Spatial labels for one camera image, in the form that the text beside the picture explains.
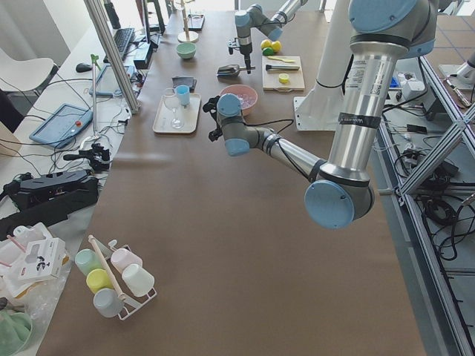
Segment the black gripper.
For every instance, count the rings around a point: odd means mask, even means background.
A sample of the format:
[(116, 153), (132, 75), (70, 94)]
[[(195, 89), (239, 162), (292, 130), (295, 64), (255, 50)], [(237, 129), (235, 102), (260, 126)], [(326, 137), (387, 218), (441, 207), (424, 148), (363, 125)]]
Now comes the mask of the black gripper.
[(219, 99), (220, 96), (212, 97), (203, 105), (203, 111), (209, 113), (216, 124), (216, 128), (209, 132), (208, 137), (210, 141), (217, 141), (223, 135), (221, 126), (217, 120), (217, 103)]
[(250, 36), (244, 38), (234, 37), (233, 39), (228, 40), (229, 54), (232, 55), (235, 50), (238, 50), (244, 56), (246, 72), (250, 74), (252, 72), (250, 58), (250, 53), (252, 52), (252, 38)]

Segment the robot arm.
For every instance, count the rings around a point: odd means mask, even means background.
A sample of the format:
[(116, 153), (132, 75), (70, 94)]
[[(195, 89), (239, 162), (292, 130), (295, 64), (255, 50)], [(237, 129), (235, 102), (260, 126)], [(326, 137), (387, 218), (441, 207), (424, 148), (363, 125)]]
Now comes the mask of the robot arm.
[(244, 57), (245, 69), (248, 74), (252, 72), (251, 53), (252, 35), (251, 29), (256, 28), (271, 41), (276, 41), (283, 33), (283, 27), (293, 19), (295, 13), (307, 3), (307, 0), (286, 1), (278, 11), (268, 18), (259, 4), (252, 4), (246, 10), (235, 12), (235, 28), (237, 36), (228, 43), (229, 53), (234, 50)]
[(367, 163), (396, 63), (433, 49), (437, 1), (350, 1), (332, 18), (324, 55), (337, 62), (344, 87), (330, 155), (322, 159), (274, 130), (250, 125), (240, 100), (227, 93), (203, 107), (230, 156), (257, 148), (309, 180), (304, 202), (319, 225), (335, 229), (367, 214), (374, 203)]

